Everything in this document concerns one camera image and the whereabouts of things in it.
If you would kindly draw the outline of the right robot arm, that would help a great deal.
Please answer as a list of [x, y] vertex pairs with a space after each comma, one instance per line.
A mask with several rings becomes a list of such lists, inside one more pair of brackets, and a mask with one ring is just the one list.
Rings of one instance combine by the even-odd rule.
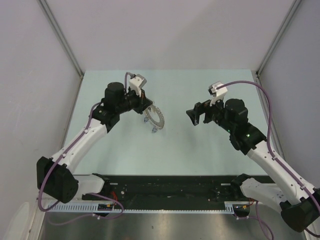
[[214, 122], [229, 133], [229, 141], [237, 150], [256, 162], [275, 182], [272, 189], [242, 174], [230, 188], [231, 196], [242, 201], [245, 197], [255, 199], [280, 213], [284, 222], [294, 231], [303, 232], [319, 218], [320, 190], [301, 177], [283, 158], [268, 146], [267, 137], [249, 123], [248, 109], [241, 99], [226, 102], [209, 100], [198, 102], [186, 114], [194, 126], [204, 115], [204, 123]]

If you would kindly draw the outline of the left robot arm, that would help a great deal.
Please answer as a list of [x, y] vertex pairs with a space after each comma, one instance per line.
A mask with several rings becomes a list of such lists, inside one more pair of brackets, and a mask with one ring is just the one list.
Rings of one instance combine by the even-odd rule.
[[135, 77], [129, 81], [128, 92], [121, 82], [111, 82], [100, 102], [91, 107], [88, 121], [73, 140], [50, 158], [41, 157], [36, 163], [38, 203], [43, 194], [58, 202], [68, 203], [77, 195], [93, 193], [98, 199], [110, 196], [111, 188], [96, 174], [76, 178], [74, 172], [94, 144], [120, 121], [123, 113], [131, 110], [143, 114], [152, 105], [143, 86], [145, 79]]

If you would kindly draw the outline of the metal key organizer ring disc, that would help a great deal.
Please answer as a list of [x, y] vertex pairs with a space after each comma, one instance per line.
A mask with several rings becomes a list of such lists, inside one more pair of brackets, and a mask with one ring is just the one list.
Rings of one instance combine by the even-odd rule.
[[143, 111], [143, 114], [143, 122], [149, 123], [152, 126], [152, 133], [156, 133], [164, 128], [165, 118], [159, 107], [152, 104]]

